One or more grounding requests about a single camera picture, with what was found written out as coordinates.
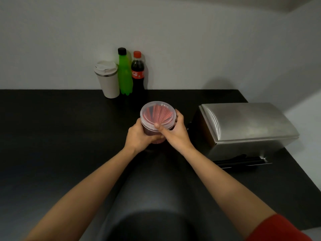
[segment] white tumbler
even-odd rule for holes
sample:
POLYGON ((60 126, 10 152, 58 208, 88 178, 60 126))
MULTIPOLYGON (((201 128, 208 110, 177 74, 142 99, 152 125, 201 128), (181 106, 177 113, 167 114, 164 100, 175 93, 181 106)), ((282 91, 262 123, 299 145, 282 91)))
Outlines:
POLYGON ((101 61, 95 65, 94 71, 105 97, 115 98, 119 96, 117 65, 114 62, 101 61))

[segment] forearm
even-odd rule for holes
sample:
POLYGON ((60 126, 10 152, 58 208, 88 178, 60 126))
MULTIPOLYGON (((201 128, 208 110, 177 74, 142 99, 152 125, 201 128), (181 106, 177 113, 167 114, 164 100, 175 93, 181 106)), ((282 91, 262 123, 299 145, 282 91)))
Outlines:
POLYGON ((194 148, 182 154, 244 238, 275 214, 255 194, 194 148))
POLYGON ((63 196, 26 240, 79 240, 115 182, 134 158, 123 149, 63 196))

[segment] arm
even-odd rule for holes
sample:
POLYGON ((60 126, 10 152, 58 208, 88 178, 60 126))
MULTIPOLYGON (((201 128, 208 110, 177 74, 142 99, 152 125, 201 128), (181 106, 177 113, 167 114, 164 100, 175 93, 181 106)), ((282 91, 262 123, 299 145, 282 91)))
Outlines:
POLYGON ((275 212, 240 182, 198 152, 189 140, 183 115, 177 111, 177 123, 169 131, 162 125, 155 127, 190 163, 239 233, 248 237, 253 230, 275 212))
POLYGON ((66 193, 30 231, 26 241, 79 240, 128 163, 160 135, 144 134, 140 119, 125 147, 66 193))

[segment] black bottle cap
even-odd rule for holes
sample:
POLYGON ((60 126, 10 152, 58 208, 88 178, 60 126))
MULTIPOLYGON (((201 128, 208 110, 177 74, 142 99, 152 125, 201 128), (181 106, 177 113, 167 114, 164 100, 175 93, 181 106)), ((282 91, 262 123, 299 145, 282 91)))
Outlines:
POLYGON ((127 54, 126 48, 120 47, 118 48, 118 55, 124 56, 127 54))

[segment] clear plastic tub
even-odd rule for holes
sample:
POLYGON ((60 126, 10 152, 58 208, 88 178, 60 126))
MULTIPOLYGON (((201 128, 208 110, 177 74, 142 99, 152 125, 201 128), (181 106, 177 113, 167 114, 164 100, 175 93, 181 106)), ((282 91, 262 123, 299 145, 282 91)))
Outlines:
MULTIPOLYGON (((174 126, 176 120, 175 109, 162 101, 151 101, 145 104, 140 112, 140 118, 142 121, 143 129, 146 135, 161 134, 154 124, 158 122, 166 129, 171 129, 174 126)), ((152 142, 153 144, 159 144, 165 141, 165 138, 152 142)))

